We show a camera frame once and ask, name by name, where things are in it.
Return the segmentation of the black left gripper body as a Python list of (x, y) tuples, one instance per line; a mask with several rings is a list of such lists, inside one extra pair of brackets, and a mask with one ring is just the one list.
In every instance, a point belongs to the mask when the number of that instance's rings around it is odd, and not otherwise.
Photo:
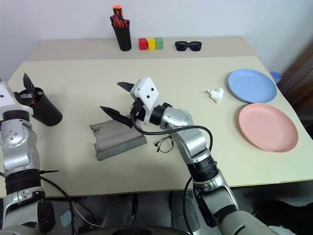
[(33, 106), (34, 105), (34, 96), (32, 93), (14, 92), (14, 95), (15, 95), (16, 100), (20, 104), (26, 105), (26, 106)]

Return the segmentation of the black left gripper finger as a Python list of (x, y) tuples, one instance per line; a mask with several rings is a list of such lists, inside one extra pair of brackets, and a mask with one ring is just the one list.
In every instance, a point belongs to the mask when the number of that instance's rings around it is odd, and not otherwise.
[(30, 77), (26, 73), (24, 73), (24, 76), (23, 76), (23, 85), (26, 89), (27, 94), (35, 94), (35, 87)]

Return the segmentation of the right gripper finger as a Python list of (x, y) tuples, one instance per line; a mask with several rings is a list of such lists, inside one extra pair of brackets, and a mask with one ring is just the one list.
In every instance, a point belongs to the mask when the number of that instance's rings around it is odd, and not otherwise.
[(118, 86), (120, 86), (121, 88), (123, 88), (124, 90), (126, 90), (129, 93), (131, 93), (133, 88), (134, 88), (134, 84), (133, 83), (118, 82), (117, 84), (118, 84)]
[(119, 111), (109, 108), (109, 107), (104, 107), (100, 106), (100, 109), (104, 111), (109, 117), (111, 117), (113, 120), (116, 120), (122, 124), (125, 124), (129, 128), (133, 127), (133, 123), (130, 117), (123, 116), (120, 114)]

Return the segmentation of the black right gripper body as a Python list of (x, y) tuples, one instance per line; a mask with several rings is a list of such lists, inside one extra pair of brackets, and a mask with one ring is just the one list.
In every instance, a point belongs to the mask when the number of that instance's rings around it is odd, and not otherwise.
[(144, 106), (144, 103), (142, 102), (142, 100), (140, 98), (137, 98), (131, 107), (131, 112), (130, 112), (131, 117), (128, 119), (128, 122), (132, 121), (132, 117), (134, 117), (135, 120), (138, 119), (140, 121), (144, 121), (146, 112), (143, 106)]

